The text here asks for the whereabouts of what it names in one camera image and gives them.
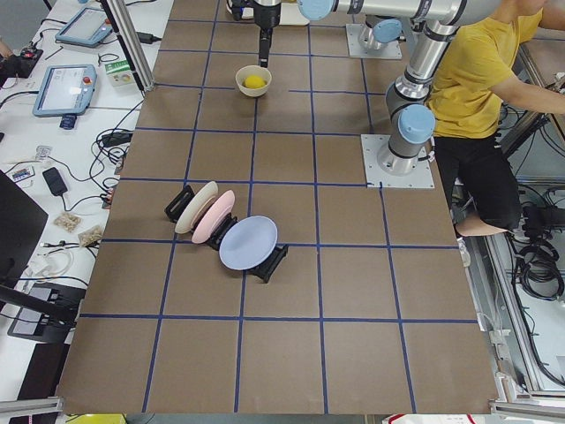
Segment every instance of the small box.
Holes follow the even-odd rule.
[[[106,64],[106,75],[112,86],[122,86],[123,84],[130,84],[135,82],[133,73],[127,60],[120,60]]]

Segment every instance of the lemon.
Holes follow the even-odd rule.
[[[265,80],[258,75],[250,75],[244,81],[244,87],[246,88],[262,88],[266,84]]]

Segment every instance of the light blue plate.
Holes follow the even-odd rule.
[[[273,252],[276,224],[266,216],[249,216],[236,223],[223,237],[220,260],[230,269],[250,269]]]

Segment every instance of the white desk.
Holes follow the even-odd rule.
[[[128,7],[128,11],[138,31],[162,37],[172,4],[173,0],[157,0],[149,4],[135,4]],[[58,0],[48,18],[67,21],[85,5],[100,7],[94,1],[79,4],[76,0]],[[45,22],[38,33],[48,27],[60,26],[57,23]],[[5,133],[4,140],[0,142],[0,170],[6,171],[14,163],[33,159],[37,146],[48,145],[53,147],[52,157],[69,165],[76,177],[84,179],[88,176],[88,169],[94,160],[91,145],[96,135],[105,129],[114,128],[127,111],[142,100],[142,96],[135,84],[113,87],[105,75],[103,66],[97,66],[98,54],[115,53],[120,56],[120,59],[124,59],[124,53],[118,42],[101,45],[95,49],[86,49],[55,43],[55,33],[55,31],[46,31],[43,40],[38,44],[37,47],[43,49],[44,53],[32,72],[31,78],[20,79],[15,87],[1,90],[0,101],[12,93],[39,89],[45,69],[49,65],[93,64],[98,73],[98,81],[91,105],[84,115],[78,117],[74,129],[63,130],[59,128],[60,117],[33,116],[32,108],[35,96],[23,95],[7,102],[0,110],[0,131]],[[111,35],[107,41],[114,38],[116,36]],[[58,51],[53,57],[49,57],[61,46],[64,47],[61,51]],[[154,66],[158,48],[158,42],[152,45],[143,45],[143,50],[151,67]],[[13,79],[9,79],[5,85],[9,87],[13,82]],[[134,111],[120,127],[133,129],[138,115],[138,111]],[[107,167],[96,178],[99,183],[104,178],[114,175],[114,165],[108,159],[103,159],[103,161]],[[108,211],[101,208],[102,202],[98,200],[84,201],[73,210],[73,213],[82,218],[82,222],[73,233],[53,225],[52,222],[55,217],[63,211],[63,203],[49,192],[41,174],[44,170],[55,166],[61,172],[69,188],[69,191],[64,195],[67,208],[82,198],[100,194],[101,189],[91,181],[78,182],[74,180],[69,176],[68,170],[59,163],[31,163],[31,165],[34,166],[35,176],[22,181],[20,186],[26,187],[24,191],[49,213],[48,225],[41,236],[41,242],[57,243],[59,240],[77,242],[77,235],[80,232],[95,225],[104,226],[108,218]],[[99,169],[99,165],[95,165],[94,174]],[[48,249],[38,247],[34,254],[47,251]],[[73,249],[73,256],[74,262],[66,275],[88,281],[94,266],[93,256],[86,249]],[[83,287],[79,282],[70,280],[59,283]],[[24,283],[20,282],[17,288],[21,289],[23,286]],[[17,312],[18,309],[10,305],[3,309],[3,313],[10,316],[15,316]],[[8,337],[6,332],[10,325],[11,320],[0,317],[0,363],[2,364],[0,401],[17,398],[35,345],[33,341]],[[7,423],[8,420],[0,419],[0,424]]]

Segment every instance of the yellow shirt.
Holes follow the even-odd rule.
[[[513,75],[518,47],[536,33],[541,16],[539,11],[510,24],[486,18],[459,29],[427,100],[436,136],[482,139],[496,132],[502,100],[489,88]]]

